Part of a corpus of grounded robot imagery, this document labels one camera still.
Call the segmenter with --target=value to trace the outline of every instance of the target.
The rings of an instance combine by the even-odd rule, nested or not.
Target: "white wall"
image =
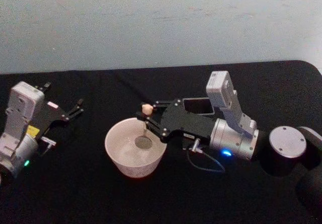
[[[322,0],[0,0],[0,72],[301,59]]]

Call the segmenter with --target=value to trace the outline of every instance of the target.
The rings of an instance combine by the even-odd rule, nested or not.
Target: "beige object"
[[[115,124],[105,138],[105,149],[116,167],[126,176],[142,178],[151,174],[159,164],[167,145],[151,131],[146,130],[145,136],[151,145],[135,143],[142,138],[144,129],[142,121],[136,118],[125,119]]]
[[[150,104],[143,104],[142,105],[142,112],[145,115],[151,115],[153,112],[153,107]]]

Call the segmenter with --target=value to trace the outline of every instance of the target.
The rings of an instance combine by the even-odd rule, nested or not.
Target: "black tablecloth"
[[[322,133],[322,77],[303,61],[1,75],[1,131],[19,81],[51,81],[47,100],[68,110],[84,98],[85,112],[51,130],[56,149],[2,188],[0,223],[317,223],[295,195],[301,165],[275,178],[257,162],[212,153],[226,166],[221,176],[195,169],[168,144],[155,172],[132,180],[108,158],[106,133],[140,102],[204,97],[213,70],[229,71],[242,110],[260,130],[303,125]]]

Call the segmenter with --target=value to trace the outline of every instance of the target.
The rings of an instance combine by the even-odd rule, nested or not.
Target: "yellow label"
[[[27,128],[27,134],[29,134],[32,137],[36,137],[36,135],[39,133],[39,129],[36,127],[33,127],[31,125],[28,126]]]

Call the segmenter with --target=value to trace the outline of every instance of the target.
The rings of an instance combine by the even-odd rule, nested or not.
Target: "silver metal joint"
[[[250,160],[253,156],[259,131],[256,129],[252,137],[246,137],[230,128],[223,119],[217,119],[211,134],[210,148],[229,150],[238,158]]]

